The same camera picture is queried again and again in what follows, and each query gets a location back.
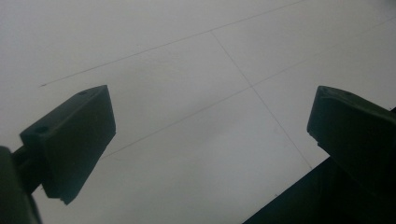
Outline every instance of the white tile floor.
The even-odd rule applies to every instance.
[[[0,142],[107,84],[118,132],[44,223],[242,223],[326,157],[318,85],[396,106],[393,0],[0,3]]]

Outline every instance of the screw hole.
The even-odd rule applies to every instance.
[[[43,126],[43,127],[36,128],[36,129],[35,129],[35,132],[36,132],[36,133],[46,133],[48,130],[49,130],[48,127]]]

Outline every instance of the tile grout line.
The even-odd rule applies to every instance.
[[[301,150],[299,148],[297,148],[297,146],[295,145],[295,143],[293,142],[293,140],[291,140],[289,134],[286,132],[286,130],[283,128],[282,124],[279,122],[279,120],[276,118],[276,116],[274,115],[274,113],[271,111],[270,107],[264,102],[264,100],[262,99],[262,97],[259,95],[259,93],[256,91],[256,89],[254,89],[254,87],[252,87],[251,89],[254,90],[254,92],[256,92],[256,95],[260,98],[260,100],[262,101],[262,103],[264,104],[265,108],[267,108],[267,110],[270,112],[271,116],[273,117],[273,119],[277,122],[277,124],[279,125],[279,127],[282,129],[283,133],[285,133],[285,135],[288,137],[289,141],[291,141],[291,143],[294,145],[294,147],[297,149],[297,151],[299,152],[300,156],[304,159],[304,161],[306,162],[306,164],[309,166],[309,168],[312,170],[312,166],[311,164],[308,162],[308,160],[306,159],[306,157],[303,155],[303,153],[301,152]]]
[[[236,64],[235,60],[233,59],[233,57],[231,57],[231,55],[228,53],[228,51],[224,48],[224,46],[221,44],[221,42],[219,41],[219,39],[216,37],[215,34],[213,34],[212,31],[210,31],[210,34],[212,34],[212,36],[218,41],[218,44],[221,46],[221,48],[224,50],[224,53],[228,56],[228,58],[231,60],[231,62],[233,62],[233,65],[235,65],[236,69],[238,69],[239,73],[242,75],[242,77],[245,79],[245,81],[247,82],[247,84],[249,85],[249,87],[252,87],[250,81],[248,80],[247,76],[245,76],[244,72],[239,68],[238,64]]]
[[[185,118],[183,118],[183,119],[177,120],[177,121],[175,121],[175,122],[173,122],[173,123],[170,123],[170,124],[168,124],[168,125],[166,125],[166,126],[160,128],[159,130],[157,130],[157,131],[155,131],[155,132],[153,132],[153,133],[147,134],[146,136],[141,137],[141,138],[139,138],[139,139],[133,141],[132,143],[130,143],[130,144],[124,146],[124,147],[121,147],[120,149],[117,149],[117,150],[114,151],[114,152],[109,153],[108,155],[103,156],[103,157],[100,158],[99,160],[103,160],[103,159],[105,159],[105,158],[107,158],[107,157],[109,157],[109,156],[111,156],[111,155],[113,155],[113,154],[116,154],[116,153],[118,153],[118,152],[120,152],[120,151],[123,151],[123,150],[124,150],[125,148],[127,148],[127,147],[130,147],[130,146],[132,146],[132,145],[134,145],[134,144],[136,144],[136,143],[138,143],[138,142],[140,142],[140,141],[143,141],[143,140],[145,140],[146,138],[149,138],[149,137],[151,137],[152,135],[154,135],[154,134],[156,134],[156,133],[159,133],[159,132],[161,132],[161,131],[163,131],[163,130],[165,130],[165,129],[167,129],[167,128],[170,128],[170,127],[172,127],[172,126],[174,126],[174,125],[177,125],[177,124],[180,123],[181,121],[183,121],[183,120],[185,120],[185,119],[188,119],[188,118],[190,118],[190,117],[192,117],[192,116],[194,116],[194,115],[197,115],[198,113],[200,113],[200,112],[202,112],[202,111],[205,111],[205,110],[209,109],[210,107],[212,107],[212,106],[214,106],[214,105],[217,105],[217,104],[219,104],[219,103],[221,103],[221,102],[223,102],[223,101],[226,101],[226,100],[232,98],[233,96],[235,96],[235,95],[237,95],[237,94],[239,94],[239,93],[241,93],[241,92],[243,92],[243,91],[246,91],[246,90],[248,90],[248,89],[250,89],[250,88],[251,88],[251,87],[247,87],[247,88],[242,89],[241,91],[235,92],[235,93],[231,94],[230,96],[227,96],[227,97],[225,97],[225,98],[223,98],[223,99],[221,99],[221,100],[219,100],[219,101],[213,103],[212,105],[208,105],[208,106],[206,106],[206,107],[204,107],[204,108],[202,108],[202,109],[200,109],[200,110],[198,110],[198,111],[196,111],[196,112],[194,112],[194,113],[188,115],[187,117],[185,117]]]
[[[326,53],[326,52],[328,52],[328,51],[331,50],[331,49],[337,48],[337,47],[341,46],[342,44],[346,43],[347,41],[349,41],[349,40],[351,40],[351,39],[353,39],[353,38],[357,38],[357,37],[360,36],[360,35],[364,35],[364,34],[370,32],[371,30],[373,30],[373,29],[376,28],[376,27],[379,27],[379,26],[381,26],[381,25],[384,25],[384,24],[387,23],[387,22],[392,22],[392,20],[395,19],[395,18],[396,18],[396,17],[394,17],[394,18],[392,18],[392,19],[387,19],[387,20],[385,20],[385,21],[380,22],[379,24],[376,24],[376,25],[374,25],[374,26],[368,28],[367,30],[364,30],[364,31],[358,33],[357,35],[353,35],[353,36],[347,37],[345,40],[342,40],[342,41],[340,41],[339,43],[336,43],[336,44],[334,44],[334,45],[332,45],[332,46],[330,46],[330,47],[328,47],[328,48],[322,50],[321,52],[315,53],[315,54],[313,54],[312,56],[309,56],[308,58],[306,58],[306,59],[304,59],[304,60],[302,60],[302,61],[300,61],[300,62],[298,62],[298,63],[292,64],[292,65],[290,65],[289,67],[287,67],[287,68],[285,68],[285,69],[282,69],[281,71],[277,72],[276,74],[273,74],[273,75],[271,75],[271,76],[269,76],[269,77],[266,77],[265,79],[263,79],[263,80],[261,80],[261,81],[255,83],[255,84],[253,84],[252,87],[255,87],[255,86],[257,86],[257,85],[263,83],[264,81],[267,81],[267,80],[269,80],[269,79],[271,79],[271,78],[273,78],[273,77],[276,77],[277,75],[279,75],[279,74],[281,74],[281,73],[284,73],[284,72],[290,70],[291,68],[293,68],[293,67],[295,67],[295,66],[297,66],[297,65],[299,65],[299,64],[301,64],[301,63],[305,63],[306,61],[315,58],[315,57],[318,56],[319,54]]]
[[[297,2],[295,2],[295,3],[291,3],[291,4],[288,4],[288,5],[285,5],[285,6],[283,6],[283,7],[289,7],[289,6],[292,6],[292,5],[301,3],[301,2],[303,2],[303,1],[305,1],[305,0],[300,0],[300,1],[297,1]],[[179,41],[183,41],[183,40],[186,40],[186,39],[190,39],[190,38],[193,38],[193,37],[198,36],[198,35],[203,35],[203,34],[206,34],[206,33],[211,33],[211,32],[214,31],[214,30],[218,30],[218,29],[221,29],[221,28],[223,28],[223,27],[226,27],[226,26],[229,26],[229,25],[233,25],[233,24],[236,24],[236,23],[241,22],[241,21],[251,20],[251,19],[253,19],[253,18],[256,18],[256,17],[260,17],[260,16],[262,16],[262,15],[265,15],[265,14],[267,14],[267,13],[270,13],[270,12],[273,12],[273,11],[276,11],[276,10],[280,10],[280,9],[282,9],[283,7],[273,8],[273,9],[271,9],[271,10],[264,11],[264,12],[262,12],[262,13],[260,13],[260,14],[253,15],[253,16],[244,18],[244,19],[239,20],[239,21],[233,21],[233,22],[231,22],[231,23],[227,23],[227,24],[218,26],[218,27],[216,27],[216,28],[212,28],[212,29],[210,29],[210,30],[207,30],[207,31],[204,31],[204,32],[201,32],[201,33],[198,33],[198,34],[189,35],[189,36],[180,38],[180,39],[178,39],[178,40],[171,41],[171,42],[166,43],[166,44],[162,44],[162,45],[157,46],[157,47],[152,47],[152,48],[150,48],[150,49],[144,49],[144,50],[142,50],[142,51],[139,51],[139,52],[137,52],[137,53],[134,53],[134,54],[131,54],[131,55],[122,57],[122,58],[119,58],[119,59],[114,60],[114,61],[111,61],[111,62],[109,62],[109,63],[103,63],[103,64],[100,64],[100,65],[96,65],[95,67],[92,67],[92,68],[89,68],[89,69],[86,69],[86,70],[83,70],[83,71],[80,71],[80,72],[76,72],[75,74],[72,74],[72,75],[69,75],[69,76],[66,76],[66,77],[61,77],[61,78],[52,80],[52,81],[50,81],[50,82],[47,82],[47,83],[44,83],[44,84],[40,85],[38,88],[45,87],[45,86],[47,86],[47,85],[49,85],[49,84],[52,84],[52,83],[54,83],[54,82],[58,82],[58,81],[61,81],[61,80],[64,80],[64,79],[67,79],[67,78],[70,78],[70,77],[74,77],[74,76],[80,75],[80,74],[82,74],[82,73],[91,71],[91,70],[93,70],[93,69],[96,69],[96,68],[99,68],[99,67],[102,67],[102,66],[106,66],[106,65],[111,64],[111,63],[116,63],[116,62],[119,62],[119,61],[122,61],[122,60],[125,60],[125,59],[128,59],[128,58],[134,57],[134,56],[136,56],[136,55],[139,55],[139,54],[142,54],[142,53],[145,53],[145,52],[148,52],[148,51],[152,51],[152,50],[155,50],[155,49],[158,49],[158,48],[162,48],[162,47],[165,47],[165,46],[168,46],[168,45],[171,45],[171,44],[175,44],[176,42],[179,42]]]

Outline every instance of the white floor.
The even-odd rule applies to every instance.
[[[327,158],[318,85],[396,106],[394,0],[0,3],[0,143],[107,84],[117,135],[50,223],[242,223]]]

